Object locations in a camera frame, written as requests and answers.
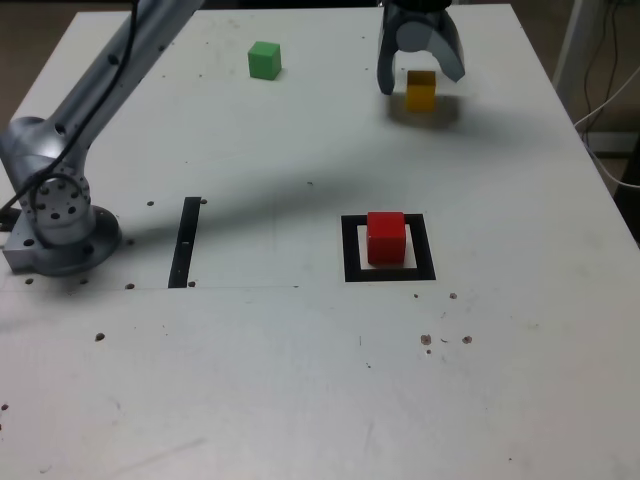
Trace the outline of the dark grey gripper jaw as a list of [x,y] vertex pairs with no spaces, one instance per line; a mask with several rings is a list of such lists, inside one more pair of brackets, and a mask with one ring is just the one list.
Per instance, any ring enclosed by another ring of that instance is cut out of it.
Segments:
[[382,94],[391,95],[395,87],[395,55],[398,52],[396,40],[398,27],[398,8],[385,5],[379,35],[377,61],[377,81]]

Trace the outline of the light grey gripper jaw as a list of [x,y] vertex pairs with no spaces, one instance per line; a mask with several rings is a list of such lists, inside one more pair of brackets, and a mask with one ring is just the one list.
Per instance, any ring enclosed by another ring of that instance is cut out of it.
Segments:
[[430,53],[442,73],[453,82],[460,81],[466,74],[459,33],[448,13],[405,21],[396,32],[396,42],[402,52]]

